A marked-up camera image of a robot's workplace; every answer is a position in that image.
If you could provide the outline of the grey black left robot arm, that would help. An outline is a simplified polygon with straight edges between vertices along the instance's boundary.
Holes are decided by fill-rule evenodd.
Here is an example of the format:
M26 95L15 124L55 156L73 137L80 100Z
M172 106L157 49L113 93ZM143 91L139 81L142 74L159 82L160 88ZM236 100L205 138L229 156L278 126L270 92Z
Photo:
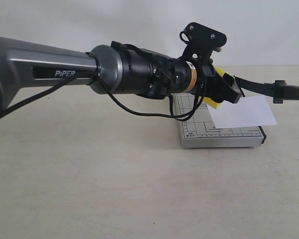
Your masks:
M161 100L189 93L237 103L241 91L211 61L173 58L130 44L112 42L89 52L67 50L0 36L0 116L22 88L87 85L98 94L133 94Z

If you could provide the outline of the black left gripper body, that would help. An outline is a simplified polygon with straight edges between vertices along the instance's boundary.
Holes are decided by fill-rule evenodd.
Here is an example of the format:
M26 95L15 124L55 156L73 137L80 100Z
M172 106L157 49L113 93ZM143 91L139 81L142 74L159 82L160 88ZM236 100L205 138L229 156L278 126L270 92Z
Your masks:
M224 101L220 90L222 84L219 86L218 83L223 80L225 72L222 69L215 67L213 65L213 59L211 58L209 59L209 63L202 68L207 82L206 93L204 96L216 103L222 103Z

